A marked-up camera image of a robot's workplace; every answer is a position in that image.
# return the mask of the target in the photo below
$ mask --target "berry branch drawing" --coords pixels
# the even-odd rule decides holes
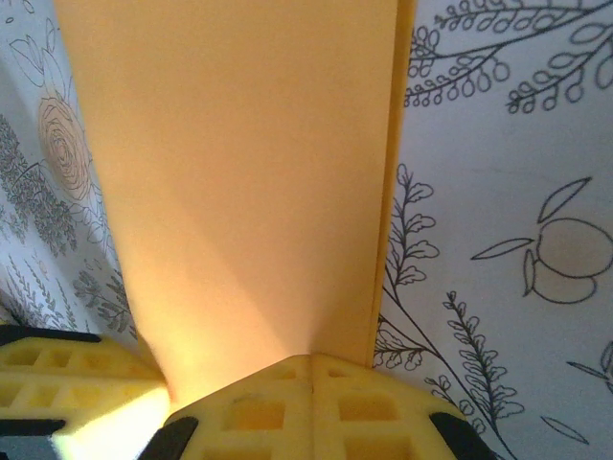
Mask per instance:
[[[511,78],[505,56],[509,49],[553,33],[565,34],[566,49],[510,89],[508,112],[532,113],[538,107],[549,111],[562,100],[577,103],[589,80],[607,90],[613,85],[611,10],[613,0],[596,6],[586,6],[583,0],[574,5],[554,0],[461,0],[449,5],[435,15],[433,26],[420,25],[413,32],[404,106],[427,107],[487,93]],[[458,39],[458,34],[471,39]],[[477,46],[455,49],[473,37]]]
[[[598,225],[580,218],[553,218],[592,180],[584,177],[553,192],[543,203],[536,238],[514,238],[479,252],[484,261],[526,248],[524,297],[534,293],[554,304],[578,304],[598,291],[597,277],[613,265],[613,239]]]
[[[432,196],[434,189],[416,182],[404,164],[397,168],[397,184],[399,197],[394,199],[383,289],[414,331],[402,331],[382,313],[375,340],[375,366],[387,369],[403,366],[407,371],[414,371],[424,359],[436,359],[446,371],[424,380],[432,387],[432,394],[456,405],[479,434],[489,430],[500,448],[510,458],[517,459],[503,437],[500,421],[524,412],[525,408],[514,400],[517,391],[501,383],[508,370],[498,365],[498,352],[486,346],[486,337],[478,329],[479,317],[467,313],[466,303],[457,299],[455,291],[446,294],[443,306],[452,313],[447,326],[461,344],[458,354],[464,369],[460,371],[451,365],[401,300],[402,289],[427,278],[417,264],[423,259],[438,257],[440,251],[417,235],[433,228],[436,221],[414,209],[419,201]],[[462,394],[460,398],[453,396],[457,392]]]

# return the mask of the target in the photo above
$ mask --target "botanical line drawing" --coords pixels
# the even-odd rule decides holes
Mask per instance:
[[[10,43],[21,71],[32,84],[46,92],[38,109],[38,137],[44,159],[28,168],[54,179],[49,183],[61,189],[56,195],[67,203],[74,221],[87,227],[87,240],[117,259],[102,191],[93,180],[93,160],[80,121],[74,81],[72,77],[68,80],[64,77],[54,57],[56,25],[50,18],[45,24],[44,46],[39,46],[27,34]]]
[[[567,361],[567,364],[587,375],[604,381],[608,390],[613,394],[613,340],[609,341],[604,350],[602,350],[600,370],[574,361]]]
[[[395,283],[388,272],[384,291],[413,325],[415,334],[401,331],[381,314],[375,342],[375,365],[393,369],[403,364],[405,369],[412,371],[427,357],[438,360],[447,369],[448,375],[424,380],[432,386],[431,393],[458,407],[479,434],[490,429],[507,454],[516,459],[502,435],[499,423],[502,419],[521,414],[525,408],[514,400],[517,390],[501,383],[508,370],[497,364],[498,352],[486,347],[486,337],[477,330],[479,317],[467,314],[466,303],[457,300],[455,291],[446,294],[443,306],[453,313],[447,325],[453,331],[453,337],[462,344],[458,350],[463,359],[462,377],[404,307],[398,293],[400,288],[402,285]],[[459,399],[451,396],[449,391],[452,381],[457,385],[457,391],[463,393]]]
[[[426,274],[416,267],[416,262],[434,259],[440,254],[430,241],[417,238],[418,233],[433,228],[437,222],[412,211],[415,203],[432,196],[434,190],[427,184],[415,182],[403,164],[397,168],[397,184],[402,196],[400,199],[394,198],[387,266],[396,284],[410,285],[426,279]]]
[[[110,281],[105,287],[110,289],[114,299],[108,296],[109,292],[103,290],[103,286],[94,276],[87,270],[81,270],[78,279],[73,281],[75,295],[86,301],[85,307],[97,310],[98,316],[106,321],[108,329],[118,333],[127,329],[130,335],[136,338],[136,328],[127,305],[122,274],[115,270]]]
[[[541,420],[545,422],[549,428],[557,431],[562,436],[566,436],[567,438],[577,441],[578,443],[585,444],[586,446],[590,444],[587,439],[585,439],[585,436],[576,431],[574,428],[570,428],[568,425],[562,423],[560,420],[556,420],[552,417],[541,417]]]
[[[409,66],[409,87],[404,105],[438,105],[443,101],[486,93],[495,84],[508,81],[511,66],[502,60],[503,50],[544,34],[568,31],[568,47],[553,54],[530,80],[509,91],[509,113],[531,113],[537,107],[553,110],[562,99],[570,104],[583,98],[586,76],[606,90],[613,85],[613,23],[605,15],[613,0],[596,6],[583,0],[532,4],[526,0],[461,0],[434,17],[434,27],[414,30]],[[457,34],[491,35],[489,43],[452,50]],[[450,51],[442,51],[445,46]]]
[[[46,283],[27,261],[24,261],[24,264],[29,269],[38,290],[19,270],[12,256],[9,256],[9,260],[11,266],[7,267],[9,279],[6,282],[9,298],[4,302],[4,307],[15,323],[36,328],[76,331],[77,320],[59,280],[56,279],[56,282],[61,292],[64,313],[59,310],[57,299],[53,298]]]
[[[553,218],[592,177],[570,182],[543,203],[538,236],[498,242],[470,260],[494,259],[526,247],[524,296],[535,293],[555,304],[577,304],[596,294],[597,277],[613,265],[613,239],[598,225],[580,218]]]
[[[19,148],[17,136],[1,114],[0,186],[15,210],[7,218],[4,207],[0,209],[0,229],[6,223],[23,243],[29,220],[32,219],[39,237],[49,245],[55,256],[66,254],[68,247],[73,250],[77,248],[69,206],[57,199],[42,171],[28,163]]]

